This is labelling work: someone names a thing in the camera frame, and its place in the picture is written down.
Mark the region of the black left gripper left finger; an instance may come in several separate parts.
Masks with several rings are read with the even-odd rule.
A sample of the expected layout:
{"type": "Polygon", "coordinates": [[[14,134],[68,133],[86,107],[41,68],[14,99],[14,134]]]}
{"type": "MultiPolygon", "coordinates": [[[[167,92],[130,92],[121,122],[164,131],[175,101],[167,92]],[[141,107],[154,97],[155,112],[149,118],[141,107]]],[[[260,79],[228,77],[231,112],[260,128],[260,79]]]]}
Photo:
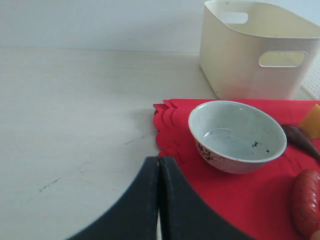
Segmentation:
{"type": "Polygon", "coordinates": [[[158,221],[159,159],[144,160],[135,179],[102,216],[71,240],[155,240],[158,221]]]}

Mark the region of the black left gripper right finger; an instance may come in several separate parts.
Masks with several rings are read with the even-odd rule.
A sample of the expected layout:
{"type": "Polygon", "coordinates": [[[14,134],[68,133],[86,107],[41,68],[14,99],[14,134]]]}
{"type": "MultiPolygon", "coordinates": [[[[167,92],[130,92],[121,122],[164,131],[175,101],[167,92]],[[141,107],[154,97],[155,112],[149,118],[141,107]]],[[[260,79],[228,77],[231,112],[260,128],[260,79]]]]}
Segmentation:
{"type": "Polygon", "coordinates": [[[158,207],[163,240],[251,240],[195,192],[173,157],[159,158],[158,207]]]}

